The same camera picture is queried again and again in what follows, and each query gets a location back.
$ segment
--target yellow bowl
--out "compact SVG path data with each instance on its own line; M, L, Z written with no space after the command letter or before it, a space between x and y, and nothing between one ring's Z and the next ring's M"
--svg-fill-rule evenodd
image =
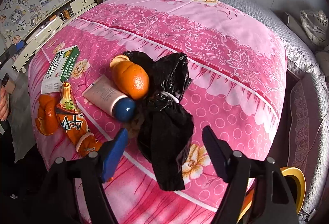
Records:
M293 182L296 184L297 193L295 194L296 197L294 197L294 199L296 200L296 212L298 214L303 205L305 191L306 191L306 183L305 183L304 174L302 173L302 171L299 168L284 167L284 168L280 168L280 170L284 177L291 177L293 179ZM238 221L244 216L244 214L251 207L253 196L254 196L254 190L251 190L244 198Z

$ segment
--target pillow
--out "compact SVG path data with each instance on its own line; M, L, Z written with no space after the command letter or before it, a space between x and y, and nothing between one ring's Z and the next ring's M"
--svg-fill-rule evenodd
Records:
M315 57L326 77L326 82L329 82L329 53L320 51L315 54Z
M320 75L319 64L313 52L271 10L263 8L254 0L219 0L257 19L271 29L285 44L288 68L297 77L305 72Z
M282 14L282 21L311 49L312 52L315 53L319 50L318 47L307 36L301 24L297 22L297 20L292 15L287 12L284 12Z
M323 49L328 45L328 19L322 10L302 10L302 26L310 40Z
M313 210L321 199L329 166L329 99L325 83L307 73L291 91L292 124L289 167L298 167L306 180L303 208Z

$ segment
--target bed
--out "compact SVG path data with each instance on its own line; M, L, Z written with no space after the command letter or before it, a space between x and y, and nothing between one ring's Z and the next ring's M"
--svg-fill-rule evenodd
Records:
M201 131L206 125L248 157L267 156L280 121L287 59L283 42L247 14L217 0L108 0L55 34L33 58L29 66L33 119L49 60L64 44L80 48L71 86L100 141L113 138L121 124L81 93L100 75L111 78L109 63L114 56L138 50L157 60L179 51L189 58L193 81L181 104L193 115L195 128L182 170L185 190L160 190L152 165L132 138L114 179L104 185L120 223L211 222L226 184L215 176L203 146ZM34 126L34 133L47 168L58 156L79 158L62 130L44 136ZM80 182L76 186L81 215L88 221L83 186Z

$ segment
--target gray quilted mattress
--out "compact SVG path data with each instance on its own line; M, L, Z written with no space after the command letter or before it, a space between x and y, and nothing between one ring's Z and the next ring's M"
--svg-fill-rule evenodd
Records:
M246 13L274 31L286 46L287 68L298 78L307 72L320 75L319 64L312 51L271 10L263 8L254 0L219 1Z
M289 132L289 167L305 176L303 210L310 213L319 205L329 168L329 98L327 86L307 73L291 91L292 125ZM299 215L304 223L306 215Z

